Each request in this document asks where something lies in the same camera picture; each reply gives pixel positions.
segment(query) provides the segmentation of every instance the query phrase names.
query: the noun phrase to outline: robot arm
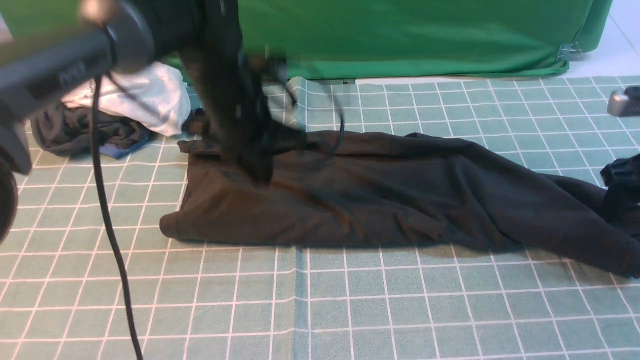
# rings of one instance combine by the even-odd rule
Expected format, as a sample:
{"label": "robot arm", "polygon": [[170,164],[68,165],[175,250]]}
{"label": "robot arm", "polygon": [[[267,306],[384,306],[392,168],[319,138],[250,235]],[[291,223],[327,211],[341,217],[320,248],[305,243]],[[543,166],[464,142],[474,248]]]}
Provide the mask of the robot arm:
{"label": "robot arm", "polygon": [[84,26],[0,50],[0,241],[12,223],[12,172],[31,172],[24,119],[109,71],[131,74],[178,52],[228,161],[256,183],[273,171],[276,139],[306,134],[275,122],[243,50],[237,0],[83,0]]}

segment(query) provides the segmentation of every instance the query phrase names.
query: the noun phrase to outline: pile of clothes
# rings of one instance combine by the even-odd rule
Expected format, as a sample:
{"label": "pile of clothes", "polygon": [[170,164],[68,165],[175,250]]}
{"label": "pile of clothes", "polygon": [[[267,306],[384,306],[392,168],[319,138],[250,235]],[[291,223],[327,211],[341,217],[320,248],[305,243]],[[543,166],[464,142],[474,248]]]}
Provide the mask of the pile of clothes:
{"label": "pile of clothes", "polygon": [[[156,134],[179,135],[193,117],[187,84],[173,67],[154,63],[138,74],[114,74],[113,79],[135,99],[109,79],[103,80],[96,120],[100,153],[105,156],[121,159]],[[30,118],[33,137],[43,150],[64,157],[90,151],[94,93],[95,82],[91,80]]]}

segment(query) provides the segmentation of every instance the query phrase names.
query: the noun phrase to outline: metal clip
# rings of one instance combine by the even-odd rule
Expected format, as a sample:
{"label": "metal clip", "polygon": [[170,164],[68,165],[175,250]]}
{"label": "metal clip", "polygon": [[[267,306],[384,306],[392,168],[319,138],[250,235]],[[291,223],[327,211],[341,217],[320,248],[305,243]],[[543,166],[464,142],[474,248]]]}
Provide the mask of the metal clip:
{"label": "metal clip", "polygon": [[560,47],[560,50],[558,50],[556,61],[577,61],[580,59],[582,54],[583,52],[578,42],[565,44]]}

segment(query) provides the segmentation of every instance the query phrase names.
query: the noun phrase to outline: grid pattern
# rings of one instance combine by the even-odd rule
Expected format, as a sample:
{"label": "grid pattern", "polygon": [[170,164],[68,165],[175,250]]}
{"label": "grid pattern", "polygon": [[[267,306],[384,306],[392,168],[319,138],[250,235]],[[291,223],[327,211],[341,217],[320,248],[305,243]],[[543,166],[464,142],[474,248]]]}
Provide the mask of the grid pattern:
{"label": "grid pattern", "polygon": [[[292,84],[300,101],[293,118],[309,131],[337,129],[327,89]],[[604,165],[640,150],[640,123],[606,115],[613,90],[638,84],[640,77],[330,90],[350,131],[467,138],[533,170],[598,184]],[[268,94],[285,114],[282,93]],[[166,239],[159,218],[178,208],[186,186],[177,140],[103,160],[147,359],[640,358],[640,281],[537,249],[309,251]],[[0,360],[132,359],[90,159],[57,158],[31,137],[30,147],[35,168],[18,179],[19,215],[0,246]]]}

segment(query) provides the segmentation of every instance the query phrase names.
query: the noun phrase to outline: black cable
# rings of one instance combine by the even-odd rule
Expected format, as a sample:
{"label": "black cable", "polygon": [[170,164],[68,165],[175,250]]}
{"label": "black cable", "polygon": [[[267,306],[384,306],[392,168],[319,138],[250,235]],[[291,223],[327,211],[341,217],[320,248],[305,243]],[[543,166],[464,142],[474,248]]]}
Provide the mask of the black cable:
{"label": "black cable", "polygon": [[98,190],[98,199],[100,200],[100,210],[102,210],[102,219],[104,220],[104,228],[107,237],[113,249],[113,255],[118,263],[118,271],[122,279],[122,295],[124,296],[124,305],[127,311],[127,322],[129,323],[129,332],[131,333],[131,341],[133,349],[136,351],[136,358],[143,360],[142,347],[136,332],[136,324],[133,318],[133,306],[131,303],[131,290],[129,289],[129,280],[127,278],[127,268],[118,246],[111,215],[109,214],[109,203],[107,201],[107,193],[104,188],[104,178],[102,176],[102,164],[100,163],[100,129],[97,123],[98,103],[100,101],[100,88],[102,87],[102,77],[95,78],[95,93],[93,94],[93,108],[91,119],[89,121],[89,131],[91,133],[91,155],[93,158],[93,176],[95,177],[95,187]]}
{"label": "black cable", "polygon": [[138,104],[138,106],[140,106],[143,110],[145,110],[147,113],[155,116],[158,118],[158,120],[160,120],[161,122],[162,120],[162,115],[160,115],[160,113],[158,113],[156,110],[154,110],[153,108],[151,108],[151,106],[145,104],[144,101],[140,100],[139,97],[133,95],[132,93],[130,93],[127,89],[124,88],[124,86],[122,86],[120,83],[118,83],[114,78],[113,75],[108,72],[107,73],[107,78],[116,86],[116,88],[122,92],[127,98],[129,98],[129,100],[135,102],[136,104]]}
{"label": "black cable", "polygon": [[[313,65],[313,63],[308,63],[307,65],[313,69],[313,72],[316,73],[318,78],[321,79],[323,77],[321,74],[321,71],[315,65]],[[282,85],[282,86],[285,88],[285,91],[289,94],[289,97],[293,99],[293,94],[289,90],[289,87],[287,85]],[[344,126],[345,126],[344,109],[342,108],[342,105],[340,105],[340,101],[338,101],[338,98],[333,93],[333,90],[331,90],[331,95],[329,95],[328,92],[325,92],[325,93],[327,94],[327,96],[331,97],[331,100],[333,102],[333,110],[337,111],[338,117],[340,118],[340,135],[338,136],[338,142],[335,144],[332,151],[333,152],[332,155],[335,156],[337,155],[338,151],[342,147],[342,144],[344,143]]]}

